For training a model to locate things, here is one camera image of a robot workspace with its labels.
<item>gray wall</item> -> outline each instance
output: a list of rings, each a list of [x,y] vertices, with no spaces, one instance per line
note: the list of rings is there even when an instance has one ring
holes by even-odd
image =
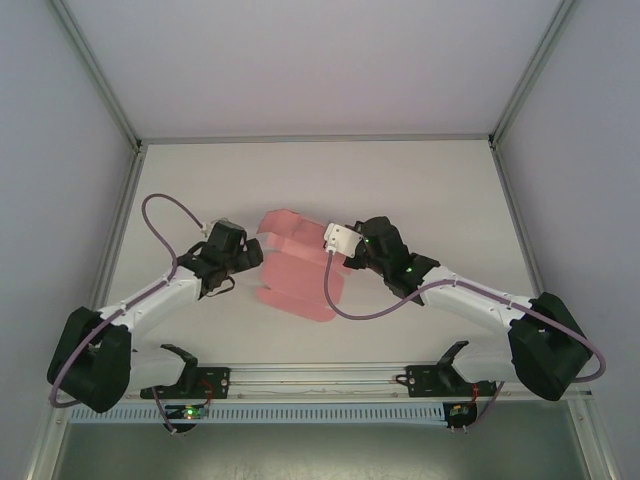
[[[43,0],[0,5],[0,65],[0,478],[18,479],[129,149]]]
[[[504,143],[545,287],[609,363],[593,384],[640,478],[640,2],[585,0]]]

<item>pink foam block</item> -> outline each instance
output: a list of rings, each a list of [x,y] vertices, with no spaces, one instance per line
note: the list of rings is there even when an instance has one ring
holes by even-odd
[[[320,265],[286,253],[267,255],[260,279],[271,290],[284,292],[292,297],[326,305],[324,297],[325,269]],[[336,272],[329,274],[329,294],[339,302],[344,278]]]
[[[292,297],[286,293],[269,290],[268,288],[256,289],[256,295],[262,303],[273,308],[316,322],[328,322],[336,317],[336,313],[330,308]]]
[[[326,226],[291,210],[268,212],[258,228],[267,233],[266,246],[279,250],[267,255],[259,288],[260,301],[279,310],[317,322],[335,318],[324,298],[324,274],[328,255],[324,251]],[[344,278],[351,273],[344,267],[343,255],[336,255],[329,275],[329,293],[336,302],[342,296]]]

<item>black mounting bracket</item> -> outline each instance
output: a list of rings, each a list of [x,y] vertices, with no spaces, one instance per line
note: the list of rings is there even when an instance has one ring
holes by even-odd
[[[469,342],[454,343],[435,365],[409,365],[396,382],[407,387],[410,397],[471,397],[473,383],[466,382],[453,368],[453,359]],[[491,397],[495,382],[477,382],[479,397]]]
[[[168,387],[156,387],[156,393],[161,400],[206,400],[209,396],[209,387],[202,380],[213,387],[211,398],[224,400],[229,394],[229,382],[231,369],[227,367],[198,367],[195,370],[195,379],[191,388],[182,388],[180,382]],[[140,391],[140,398],[153,400],[153,392],[150,388]]]
[[[446,385],[442,381],[442,366],[435,365],[409,365],[405,368],[405,375],[398,375],[396,382],[407,387],[411,398],[454,398],[469,397],[473,395],[473,384],[460,379],[455,385]],[[495,382],[478,382],[479,397],[491,397],[496,391]]]

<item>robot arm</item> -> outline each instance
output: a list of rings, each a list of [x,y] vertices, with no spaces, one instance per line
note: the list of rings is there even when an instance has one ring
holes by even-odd
[[[197,359],[174,345],[149,348],[142,339],[171,311],[209,295],[225,280],[233,282],[232,274],[257,267],[262,260],[260,244],[247,240],[242,227],[217,222],[206,242],[178,257],[173,268],[147,288],[96,312],[73,312],[47,380],[59,382],[63,391],[98,413],[113,407],[127,391],[175,384],[189,391],[196,381]]]
[[[488,349],[468,341],[451,347],[443,357],[446,384],[520,381],[536,395],[558,400],[592,356],[558,297],[546,292],[538,298],[515,296],[460,277],[436,260],[410,253],[387,217],[353,227],[330,224],[325,240],[327,251],[347,257],[346,267],[375,271],[404,301],[447,310],[496,334],[495,346]],[[378,316],[338,313],[356,320]],[[559,326],[550,328],[540,317]]]

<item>purple cable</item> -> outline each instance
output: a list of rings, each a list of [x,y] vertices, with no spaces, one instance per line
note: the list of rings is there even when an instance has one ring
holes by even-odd
[[[156,401],[156,406],[158,407],[158,410],[160,411],[160,416],[162,417],[162,419],[164,420],[165,425],[167,426],[167,428],[171,432],[171,435],[173,435],[174,433],[177,432],[177,430],[173,426],[173,424],[171,423],[171,420],[169,420],[169,417],[167,417],[167,412],[165,412],[164,408],[162,408],[162,404],[160,403],[160,398],[158,398],[158,392],[156,392],[156,387],[151,387],[151,392],[153,393],[153,399]]]
[[[498,388],[496,388],[496,391],[494,392],[493,397],[491,397],[491,399],[489,399],[489,403],[487,403],[487,406],[484,407],[484,409],[482,410],[482,413],[480,413],[480,415],[476,418],[475,422],[473,422],[471,425],[469,425],[467,427],[467,430],[466,430],[467,432],[469,430],[472,430],[472,429],[476,428],[479,423],[481,423],[485,418],[487,418],[487,415],[489,414],[489,412],[493,409],[494,405],[496,404],[496,400],[498,399],[498,396],[500,395],[500,392],[502,391],[502,387],[504,387],[504,382],[500,382],[498,384]],[[464,428],[456,428],[456,430],[458,430],[458,431],[463,430],[464,431]]]
[[[178,269],[178,258],[176,256],[176,252],[173,250],[173,248],[171,248],[171,245],[169,245],[169,242],[167,242],[164,239],[164,237],[160,234],[160,232],[158,232],[158,230],[156,230],[156,228],[151,224],[151,221],[149,220],[149,216],[147,215],[147,204],[149,203],[149,200],[151,200],[153,198],[164,198],[165,200],[169,200],[169,201],[175,203],[187,215],[189,215],[189,217],[191,217],[191,219],[196,223],[196,225],[198,225],[198,227],[203,228],[202,222],[200,222],[200,220],[198,220],[196,218],[196,216],[193,213],[191,213],[191,211],[187,207],[185,207],[181,202],[179,202],[178,200],[176,200],[175,198],[173,198],[173,197],[171,197],[169,195],[166,195],[164,193],[153,193],[153,194],[149,195],[148,197],[146,197],[143,200],[143,202],[142,202],[142,218],[144,219],[144,223],[147,225],[147,227],[149,227],[149,230],[151,230],[151,233],[153,233],[153,235],[160,241],[160,243],[162,245],[164,245],[164,247],[169,252],[169,255],[171,255],[171,271],[167,275],[166,282],[163,281],[161,283],[158,283],[158,284],[154,285],[153,287],[149,288],[148,290],[146,290],[145,292],[143,292],[140,295],[138,295],[136,298],[134,298],[133,300],[131,300],[129,303],[127,303],[125,305],[126,310],[128,310],[131,307],[137,305],[142,300],[144,300],[145,298],[148,298],[149,296],[153,295],[155,292],[160,290],[162,287],[167,285],[167,282],[169,282],[173,278],[173,276],[176,274],[176,270]],[[102,330],[104,330],[107,327],[107,325],[109,325],[111,322],[113,322],[116,318],[118,318],[120,315],[124,315],[126,310],[122,310],[122,309],[116,310],[113,314],[109,315],[106,319],[104,319],[96,328],[94,328],[89,333],[89,335],[87,335],[78,344],[78,346],[73,351],[73,353],[69,356],[67,361],[62,365],[62,368],[59,370],[58,375],[56,376],[56,379],[53,382],[53,385],[51,387],[51,392],[49,393],[49,402],[51,403],[51,405],[53,407],[55,407],[55,408],[67,408],[67,407],[72,407],[74,405],[78,405],[80,403],[78,400],[73,400],[73,401],[66,402],[66,403],[58,402],[57,395],[58,395],[58,390],[60,389],[60,385],[62,384],[62,380],[64,379],[64,377],[69,372],[69,369],[71,368],[71,365],[73,365],[73,363],[77,360],[77,358],[80,356],[82,351],[89,345],[91,340],[93,340]],[[163,417],[165,417],[166,415],[164,414],[164,410],[162,409],[161,406],[159,408],[161,408],[161,415]]]
[[[329,274],[331,273],[331,262],[333,261],[333,253],[329,252],[329,260],[327,261],[327,268],[324,272],[324,296],[325,299],[327,300],[327,303],[329,304],[329,306],[331,307],[331,309],[336,312],[338,315],[340,315],[341,317],[347,318],[349,320],[373,320],[374,318],[380,318],[383,317],[391,312],[396,311],[397,309],[399,309],[400,307],[402,307],[403,305],[405,305],[406,303],[410,302],[411,300],[413,300],[415,297],[417,297],[418,295],[420,295],[423,292],[426,292],[427,290],[430,290],[432,288],[435,287],[440,287],[442,285],[452,285],[454,286],[454,288],[456,287],[462,287],[462,288],[466,288],[467,290],[471,290],[472,292],[475,292],[479,295],[482,295],[486,298],[489,298],[495,302],[498,302],[502,305],[507,305],[508,308],[514,308],[522,313],[526,313],[527,315],[530,315],[534,318],[536,318],[537,320],[540,320],[543,323],[546,323],[547,325],[560,330],[562,333],[564,333],[565,335],[568,335],[569,337],[573,338],[574,340],[580,342],[585,348],[587,348],[588,350],[590,350],[598,359],[598,362],[600,362],[600,365],[598,367],[598,370],[595,373],[592,373],[591,375],[587,375],[586,377],[580,377],[580,378],[576,378],[573,380],[573,383],[584,383],[584,382],[590,382],[593,381],[597,378],[600,378],[606,368],[607,368],[607,363],[604,359],[604,355],[602,354],[602,352],[595,346],[593,345],[589,340],[587,340],[586,338],[584,338],[582,335],[577,334],[576,332],[574,332],[573,330],[571,330],[570,328],[565,327],[564,325],[561,325],[560,323],[556,322],[555,320],[551,320],[550,318],[542,315],[541,313],[535,312],[533,310],[531,310],[530,308],[527,308],[523,305],[520,305],[518,303],[512,303],[510,300],[503,298],[499,295],[495,295],[494,293],[488,292],[486,290],[484,290],[483,288],[480,288],[476,285],[472,285],[471,283],[467,283],[467,282],[463,282],[458,280],[457,282],[454,280],[450,280],[450,279],[444,279],[444,280],[438,280],[436,282],[431,282],[428,283],[426,285],[421,286],[419,289],[417,289],[415,292],[412,292],[410,295],[408,295],[407,297],[403,298],[402,300],[400,300],[398,303],[396,303],[395,305],[382,310],[381,312],[378,313],[371,313],[369,315],[350,315],[348,313],[343,312],[342,310],[340,310],[338,308],[338,306],[333,303],[333,300],[331,300],[331,296],[329,295]]]

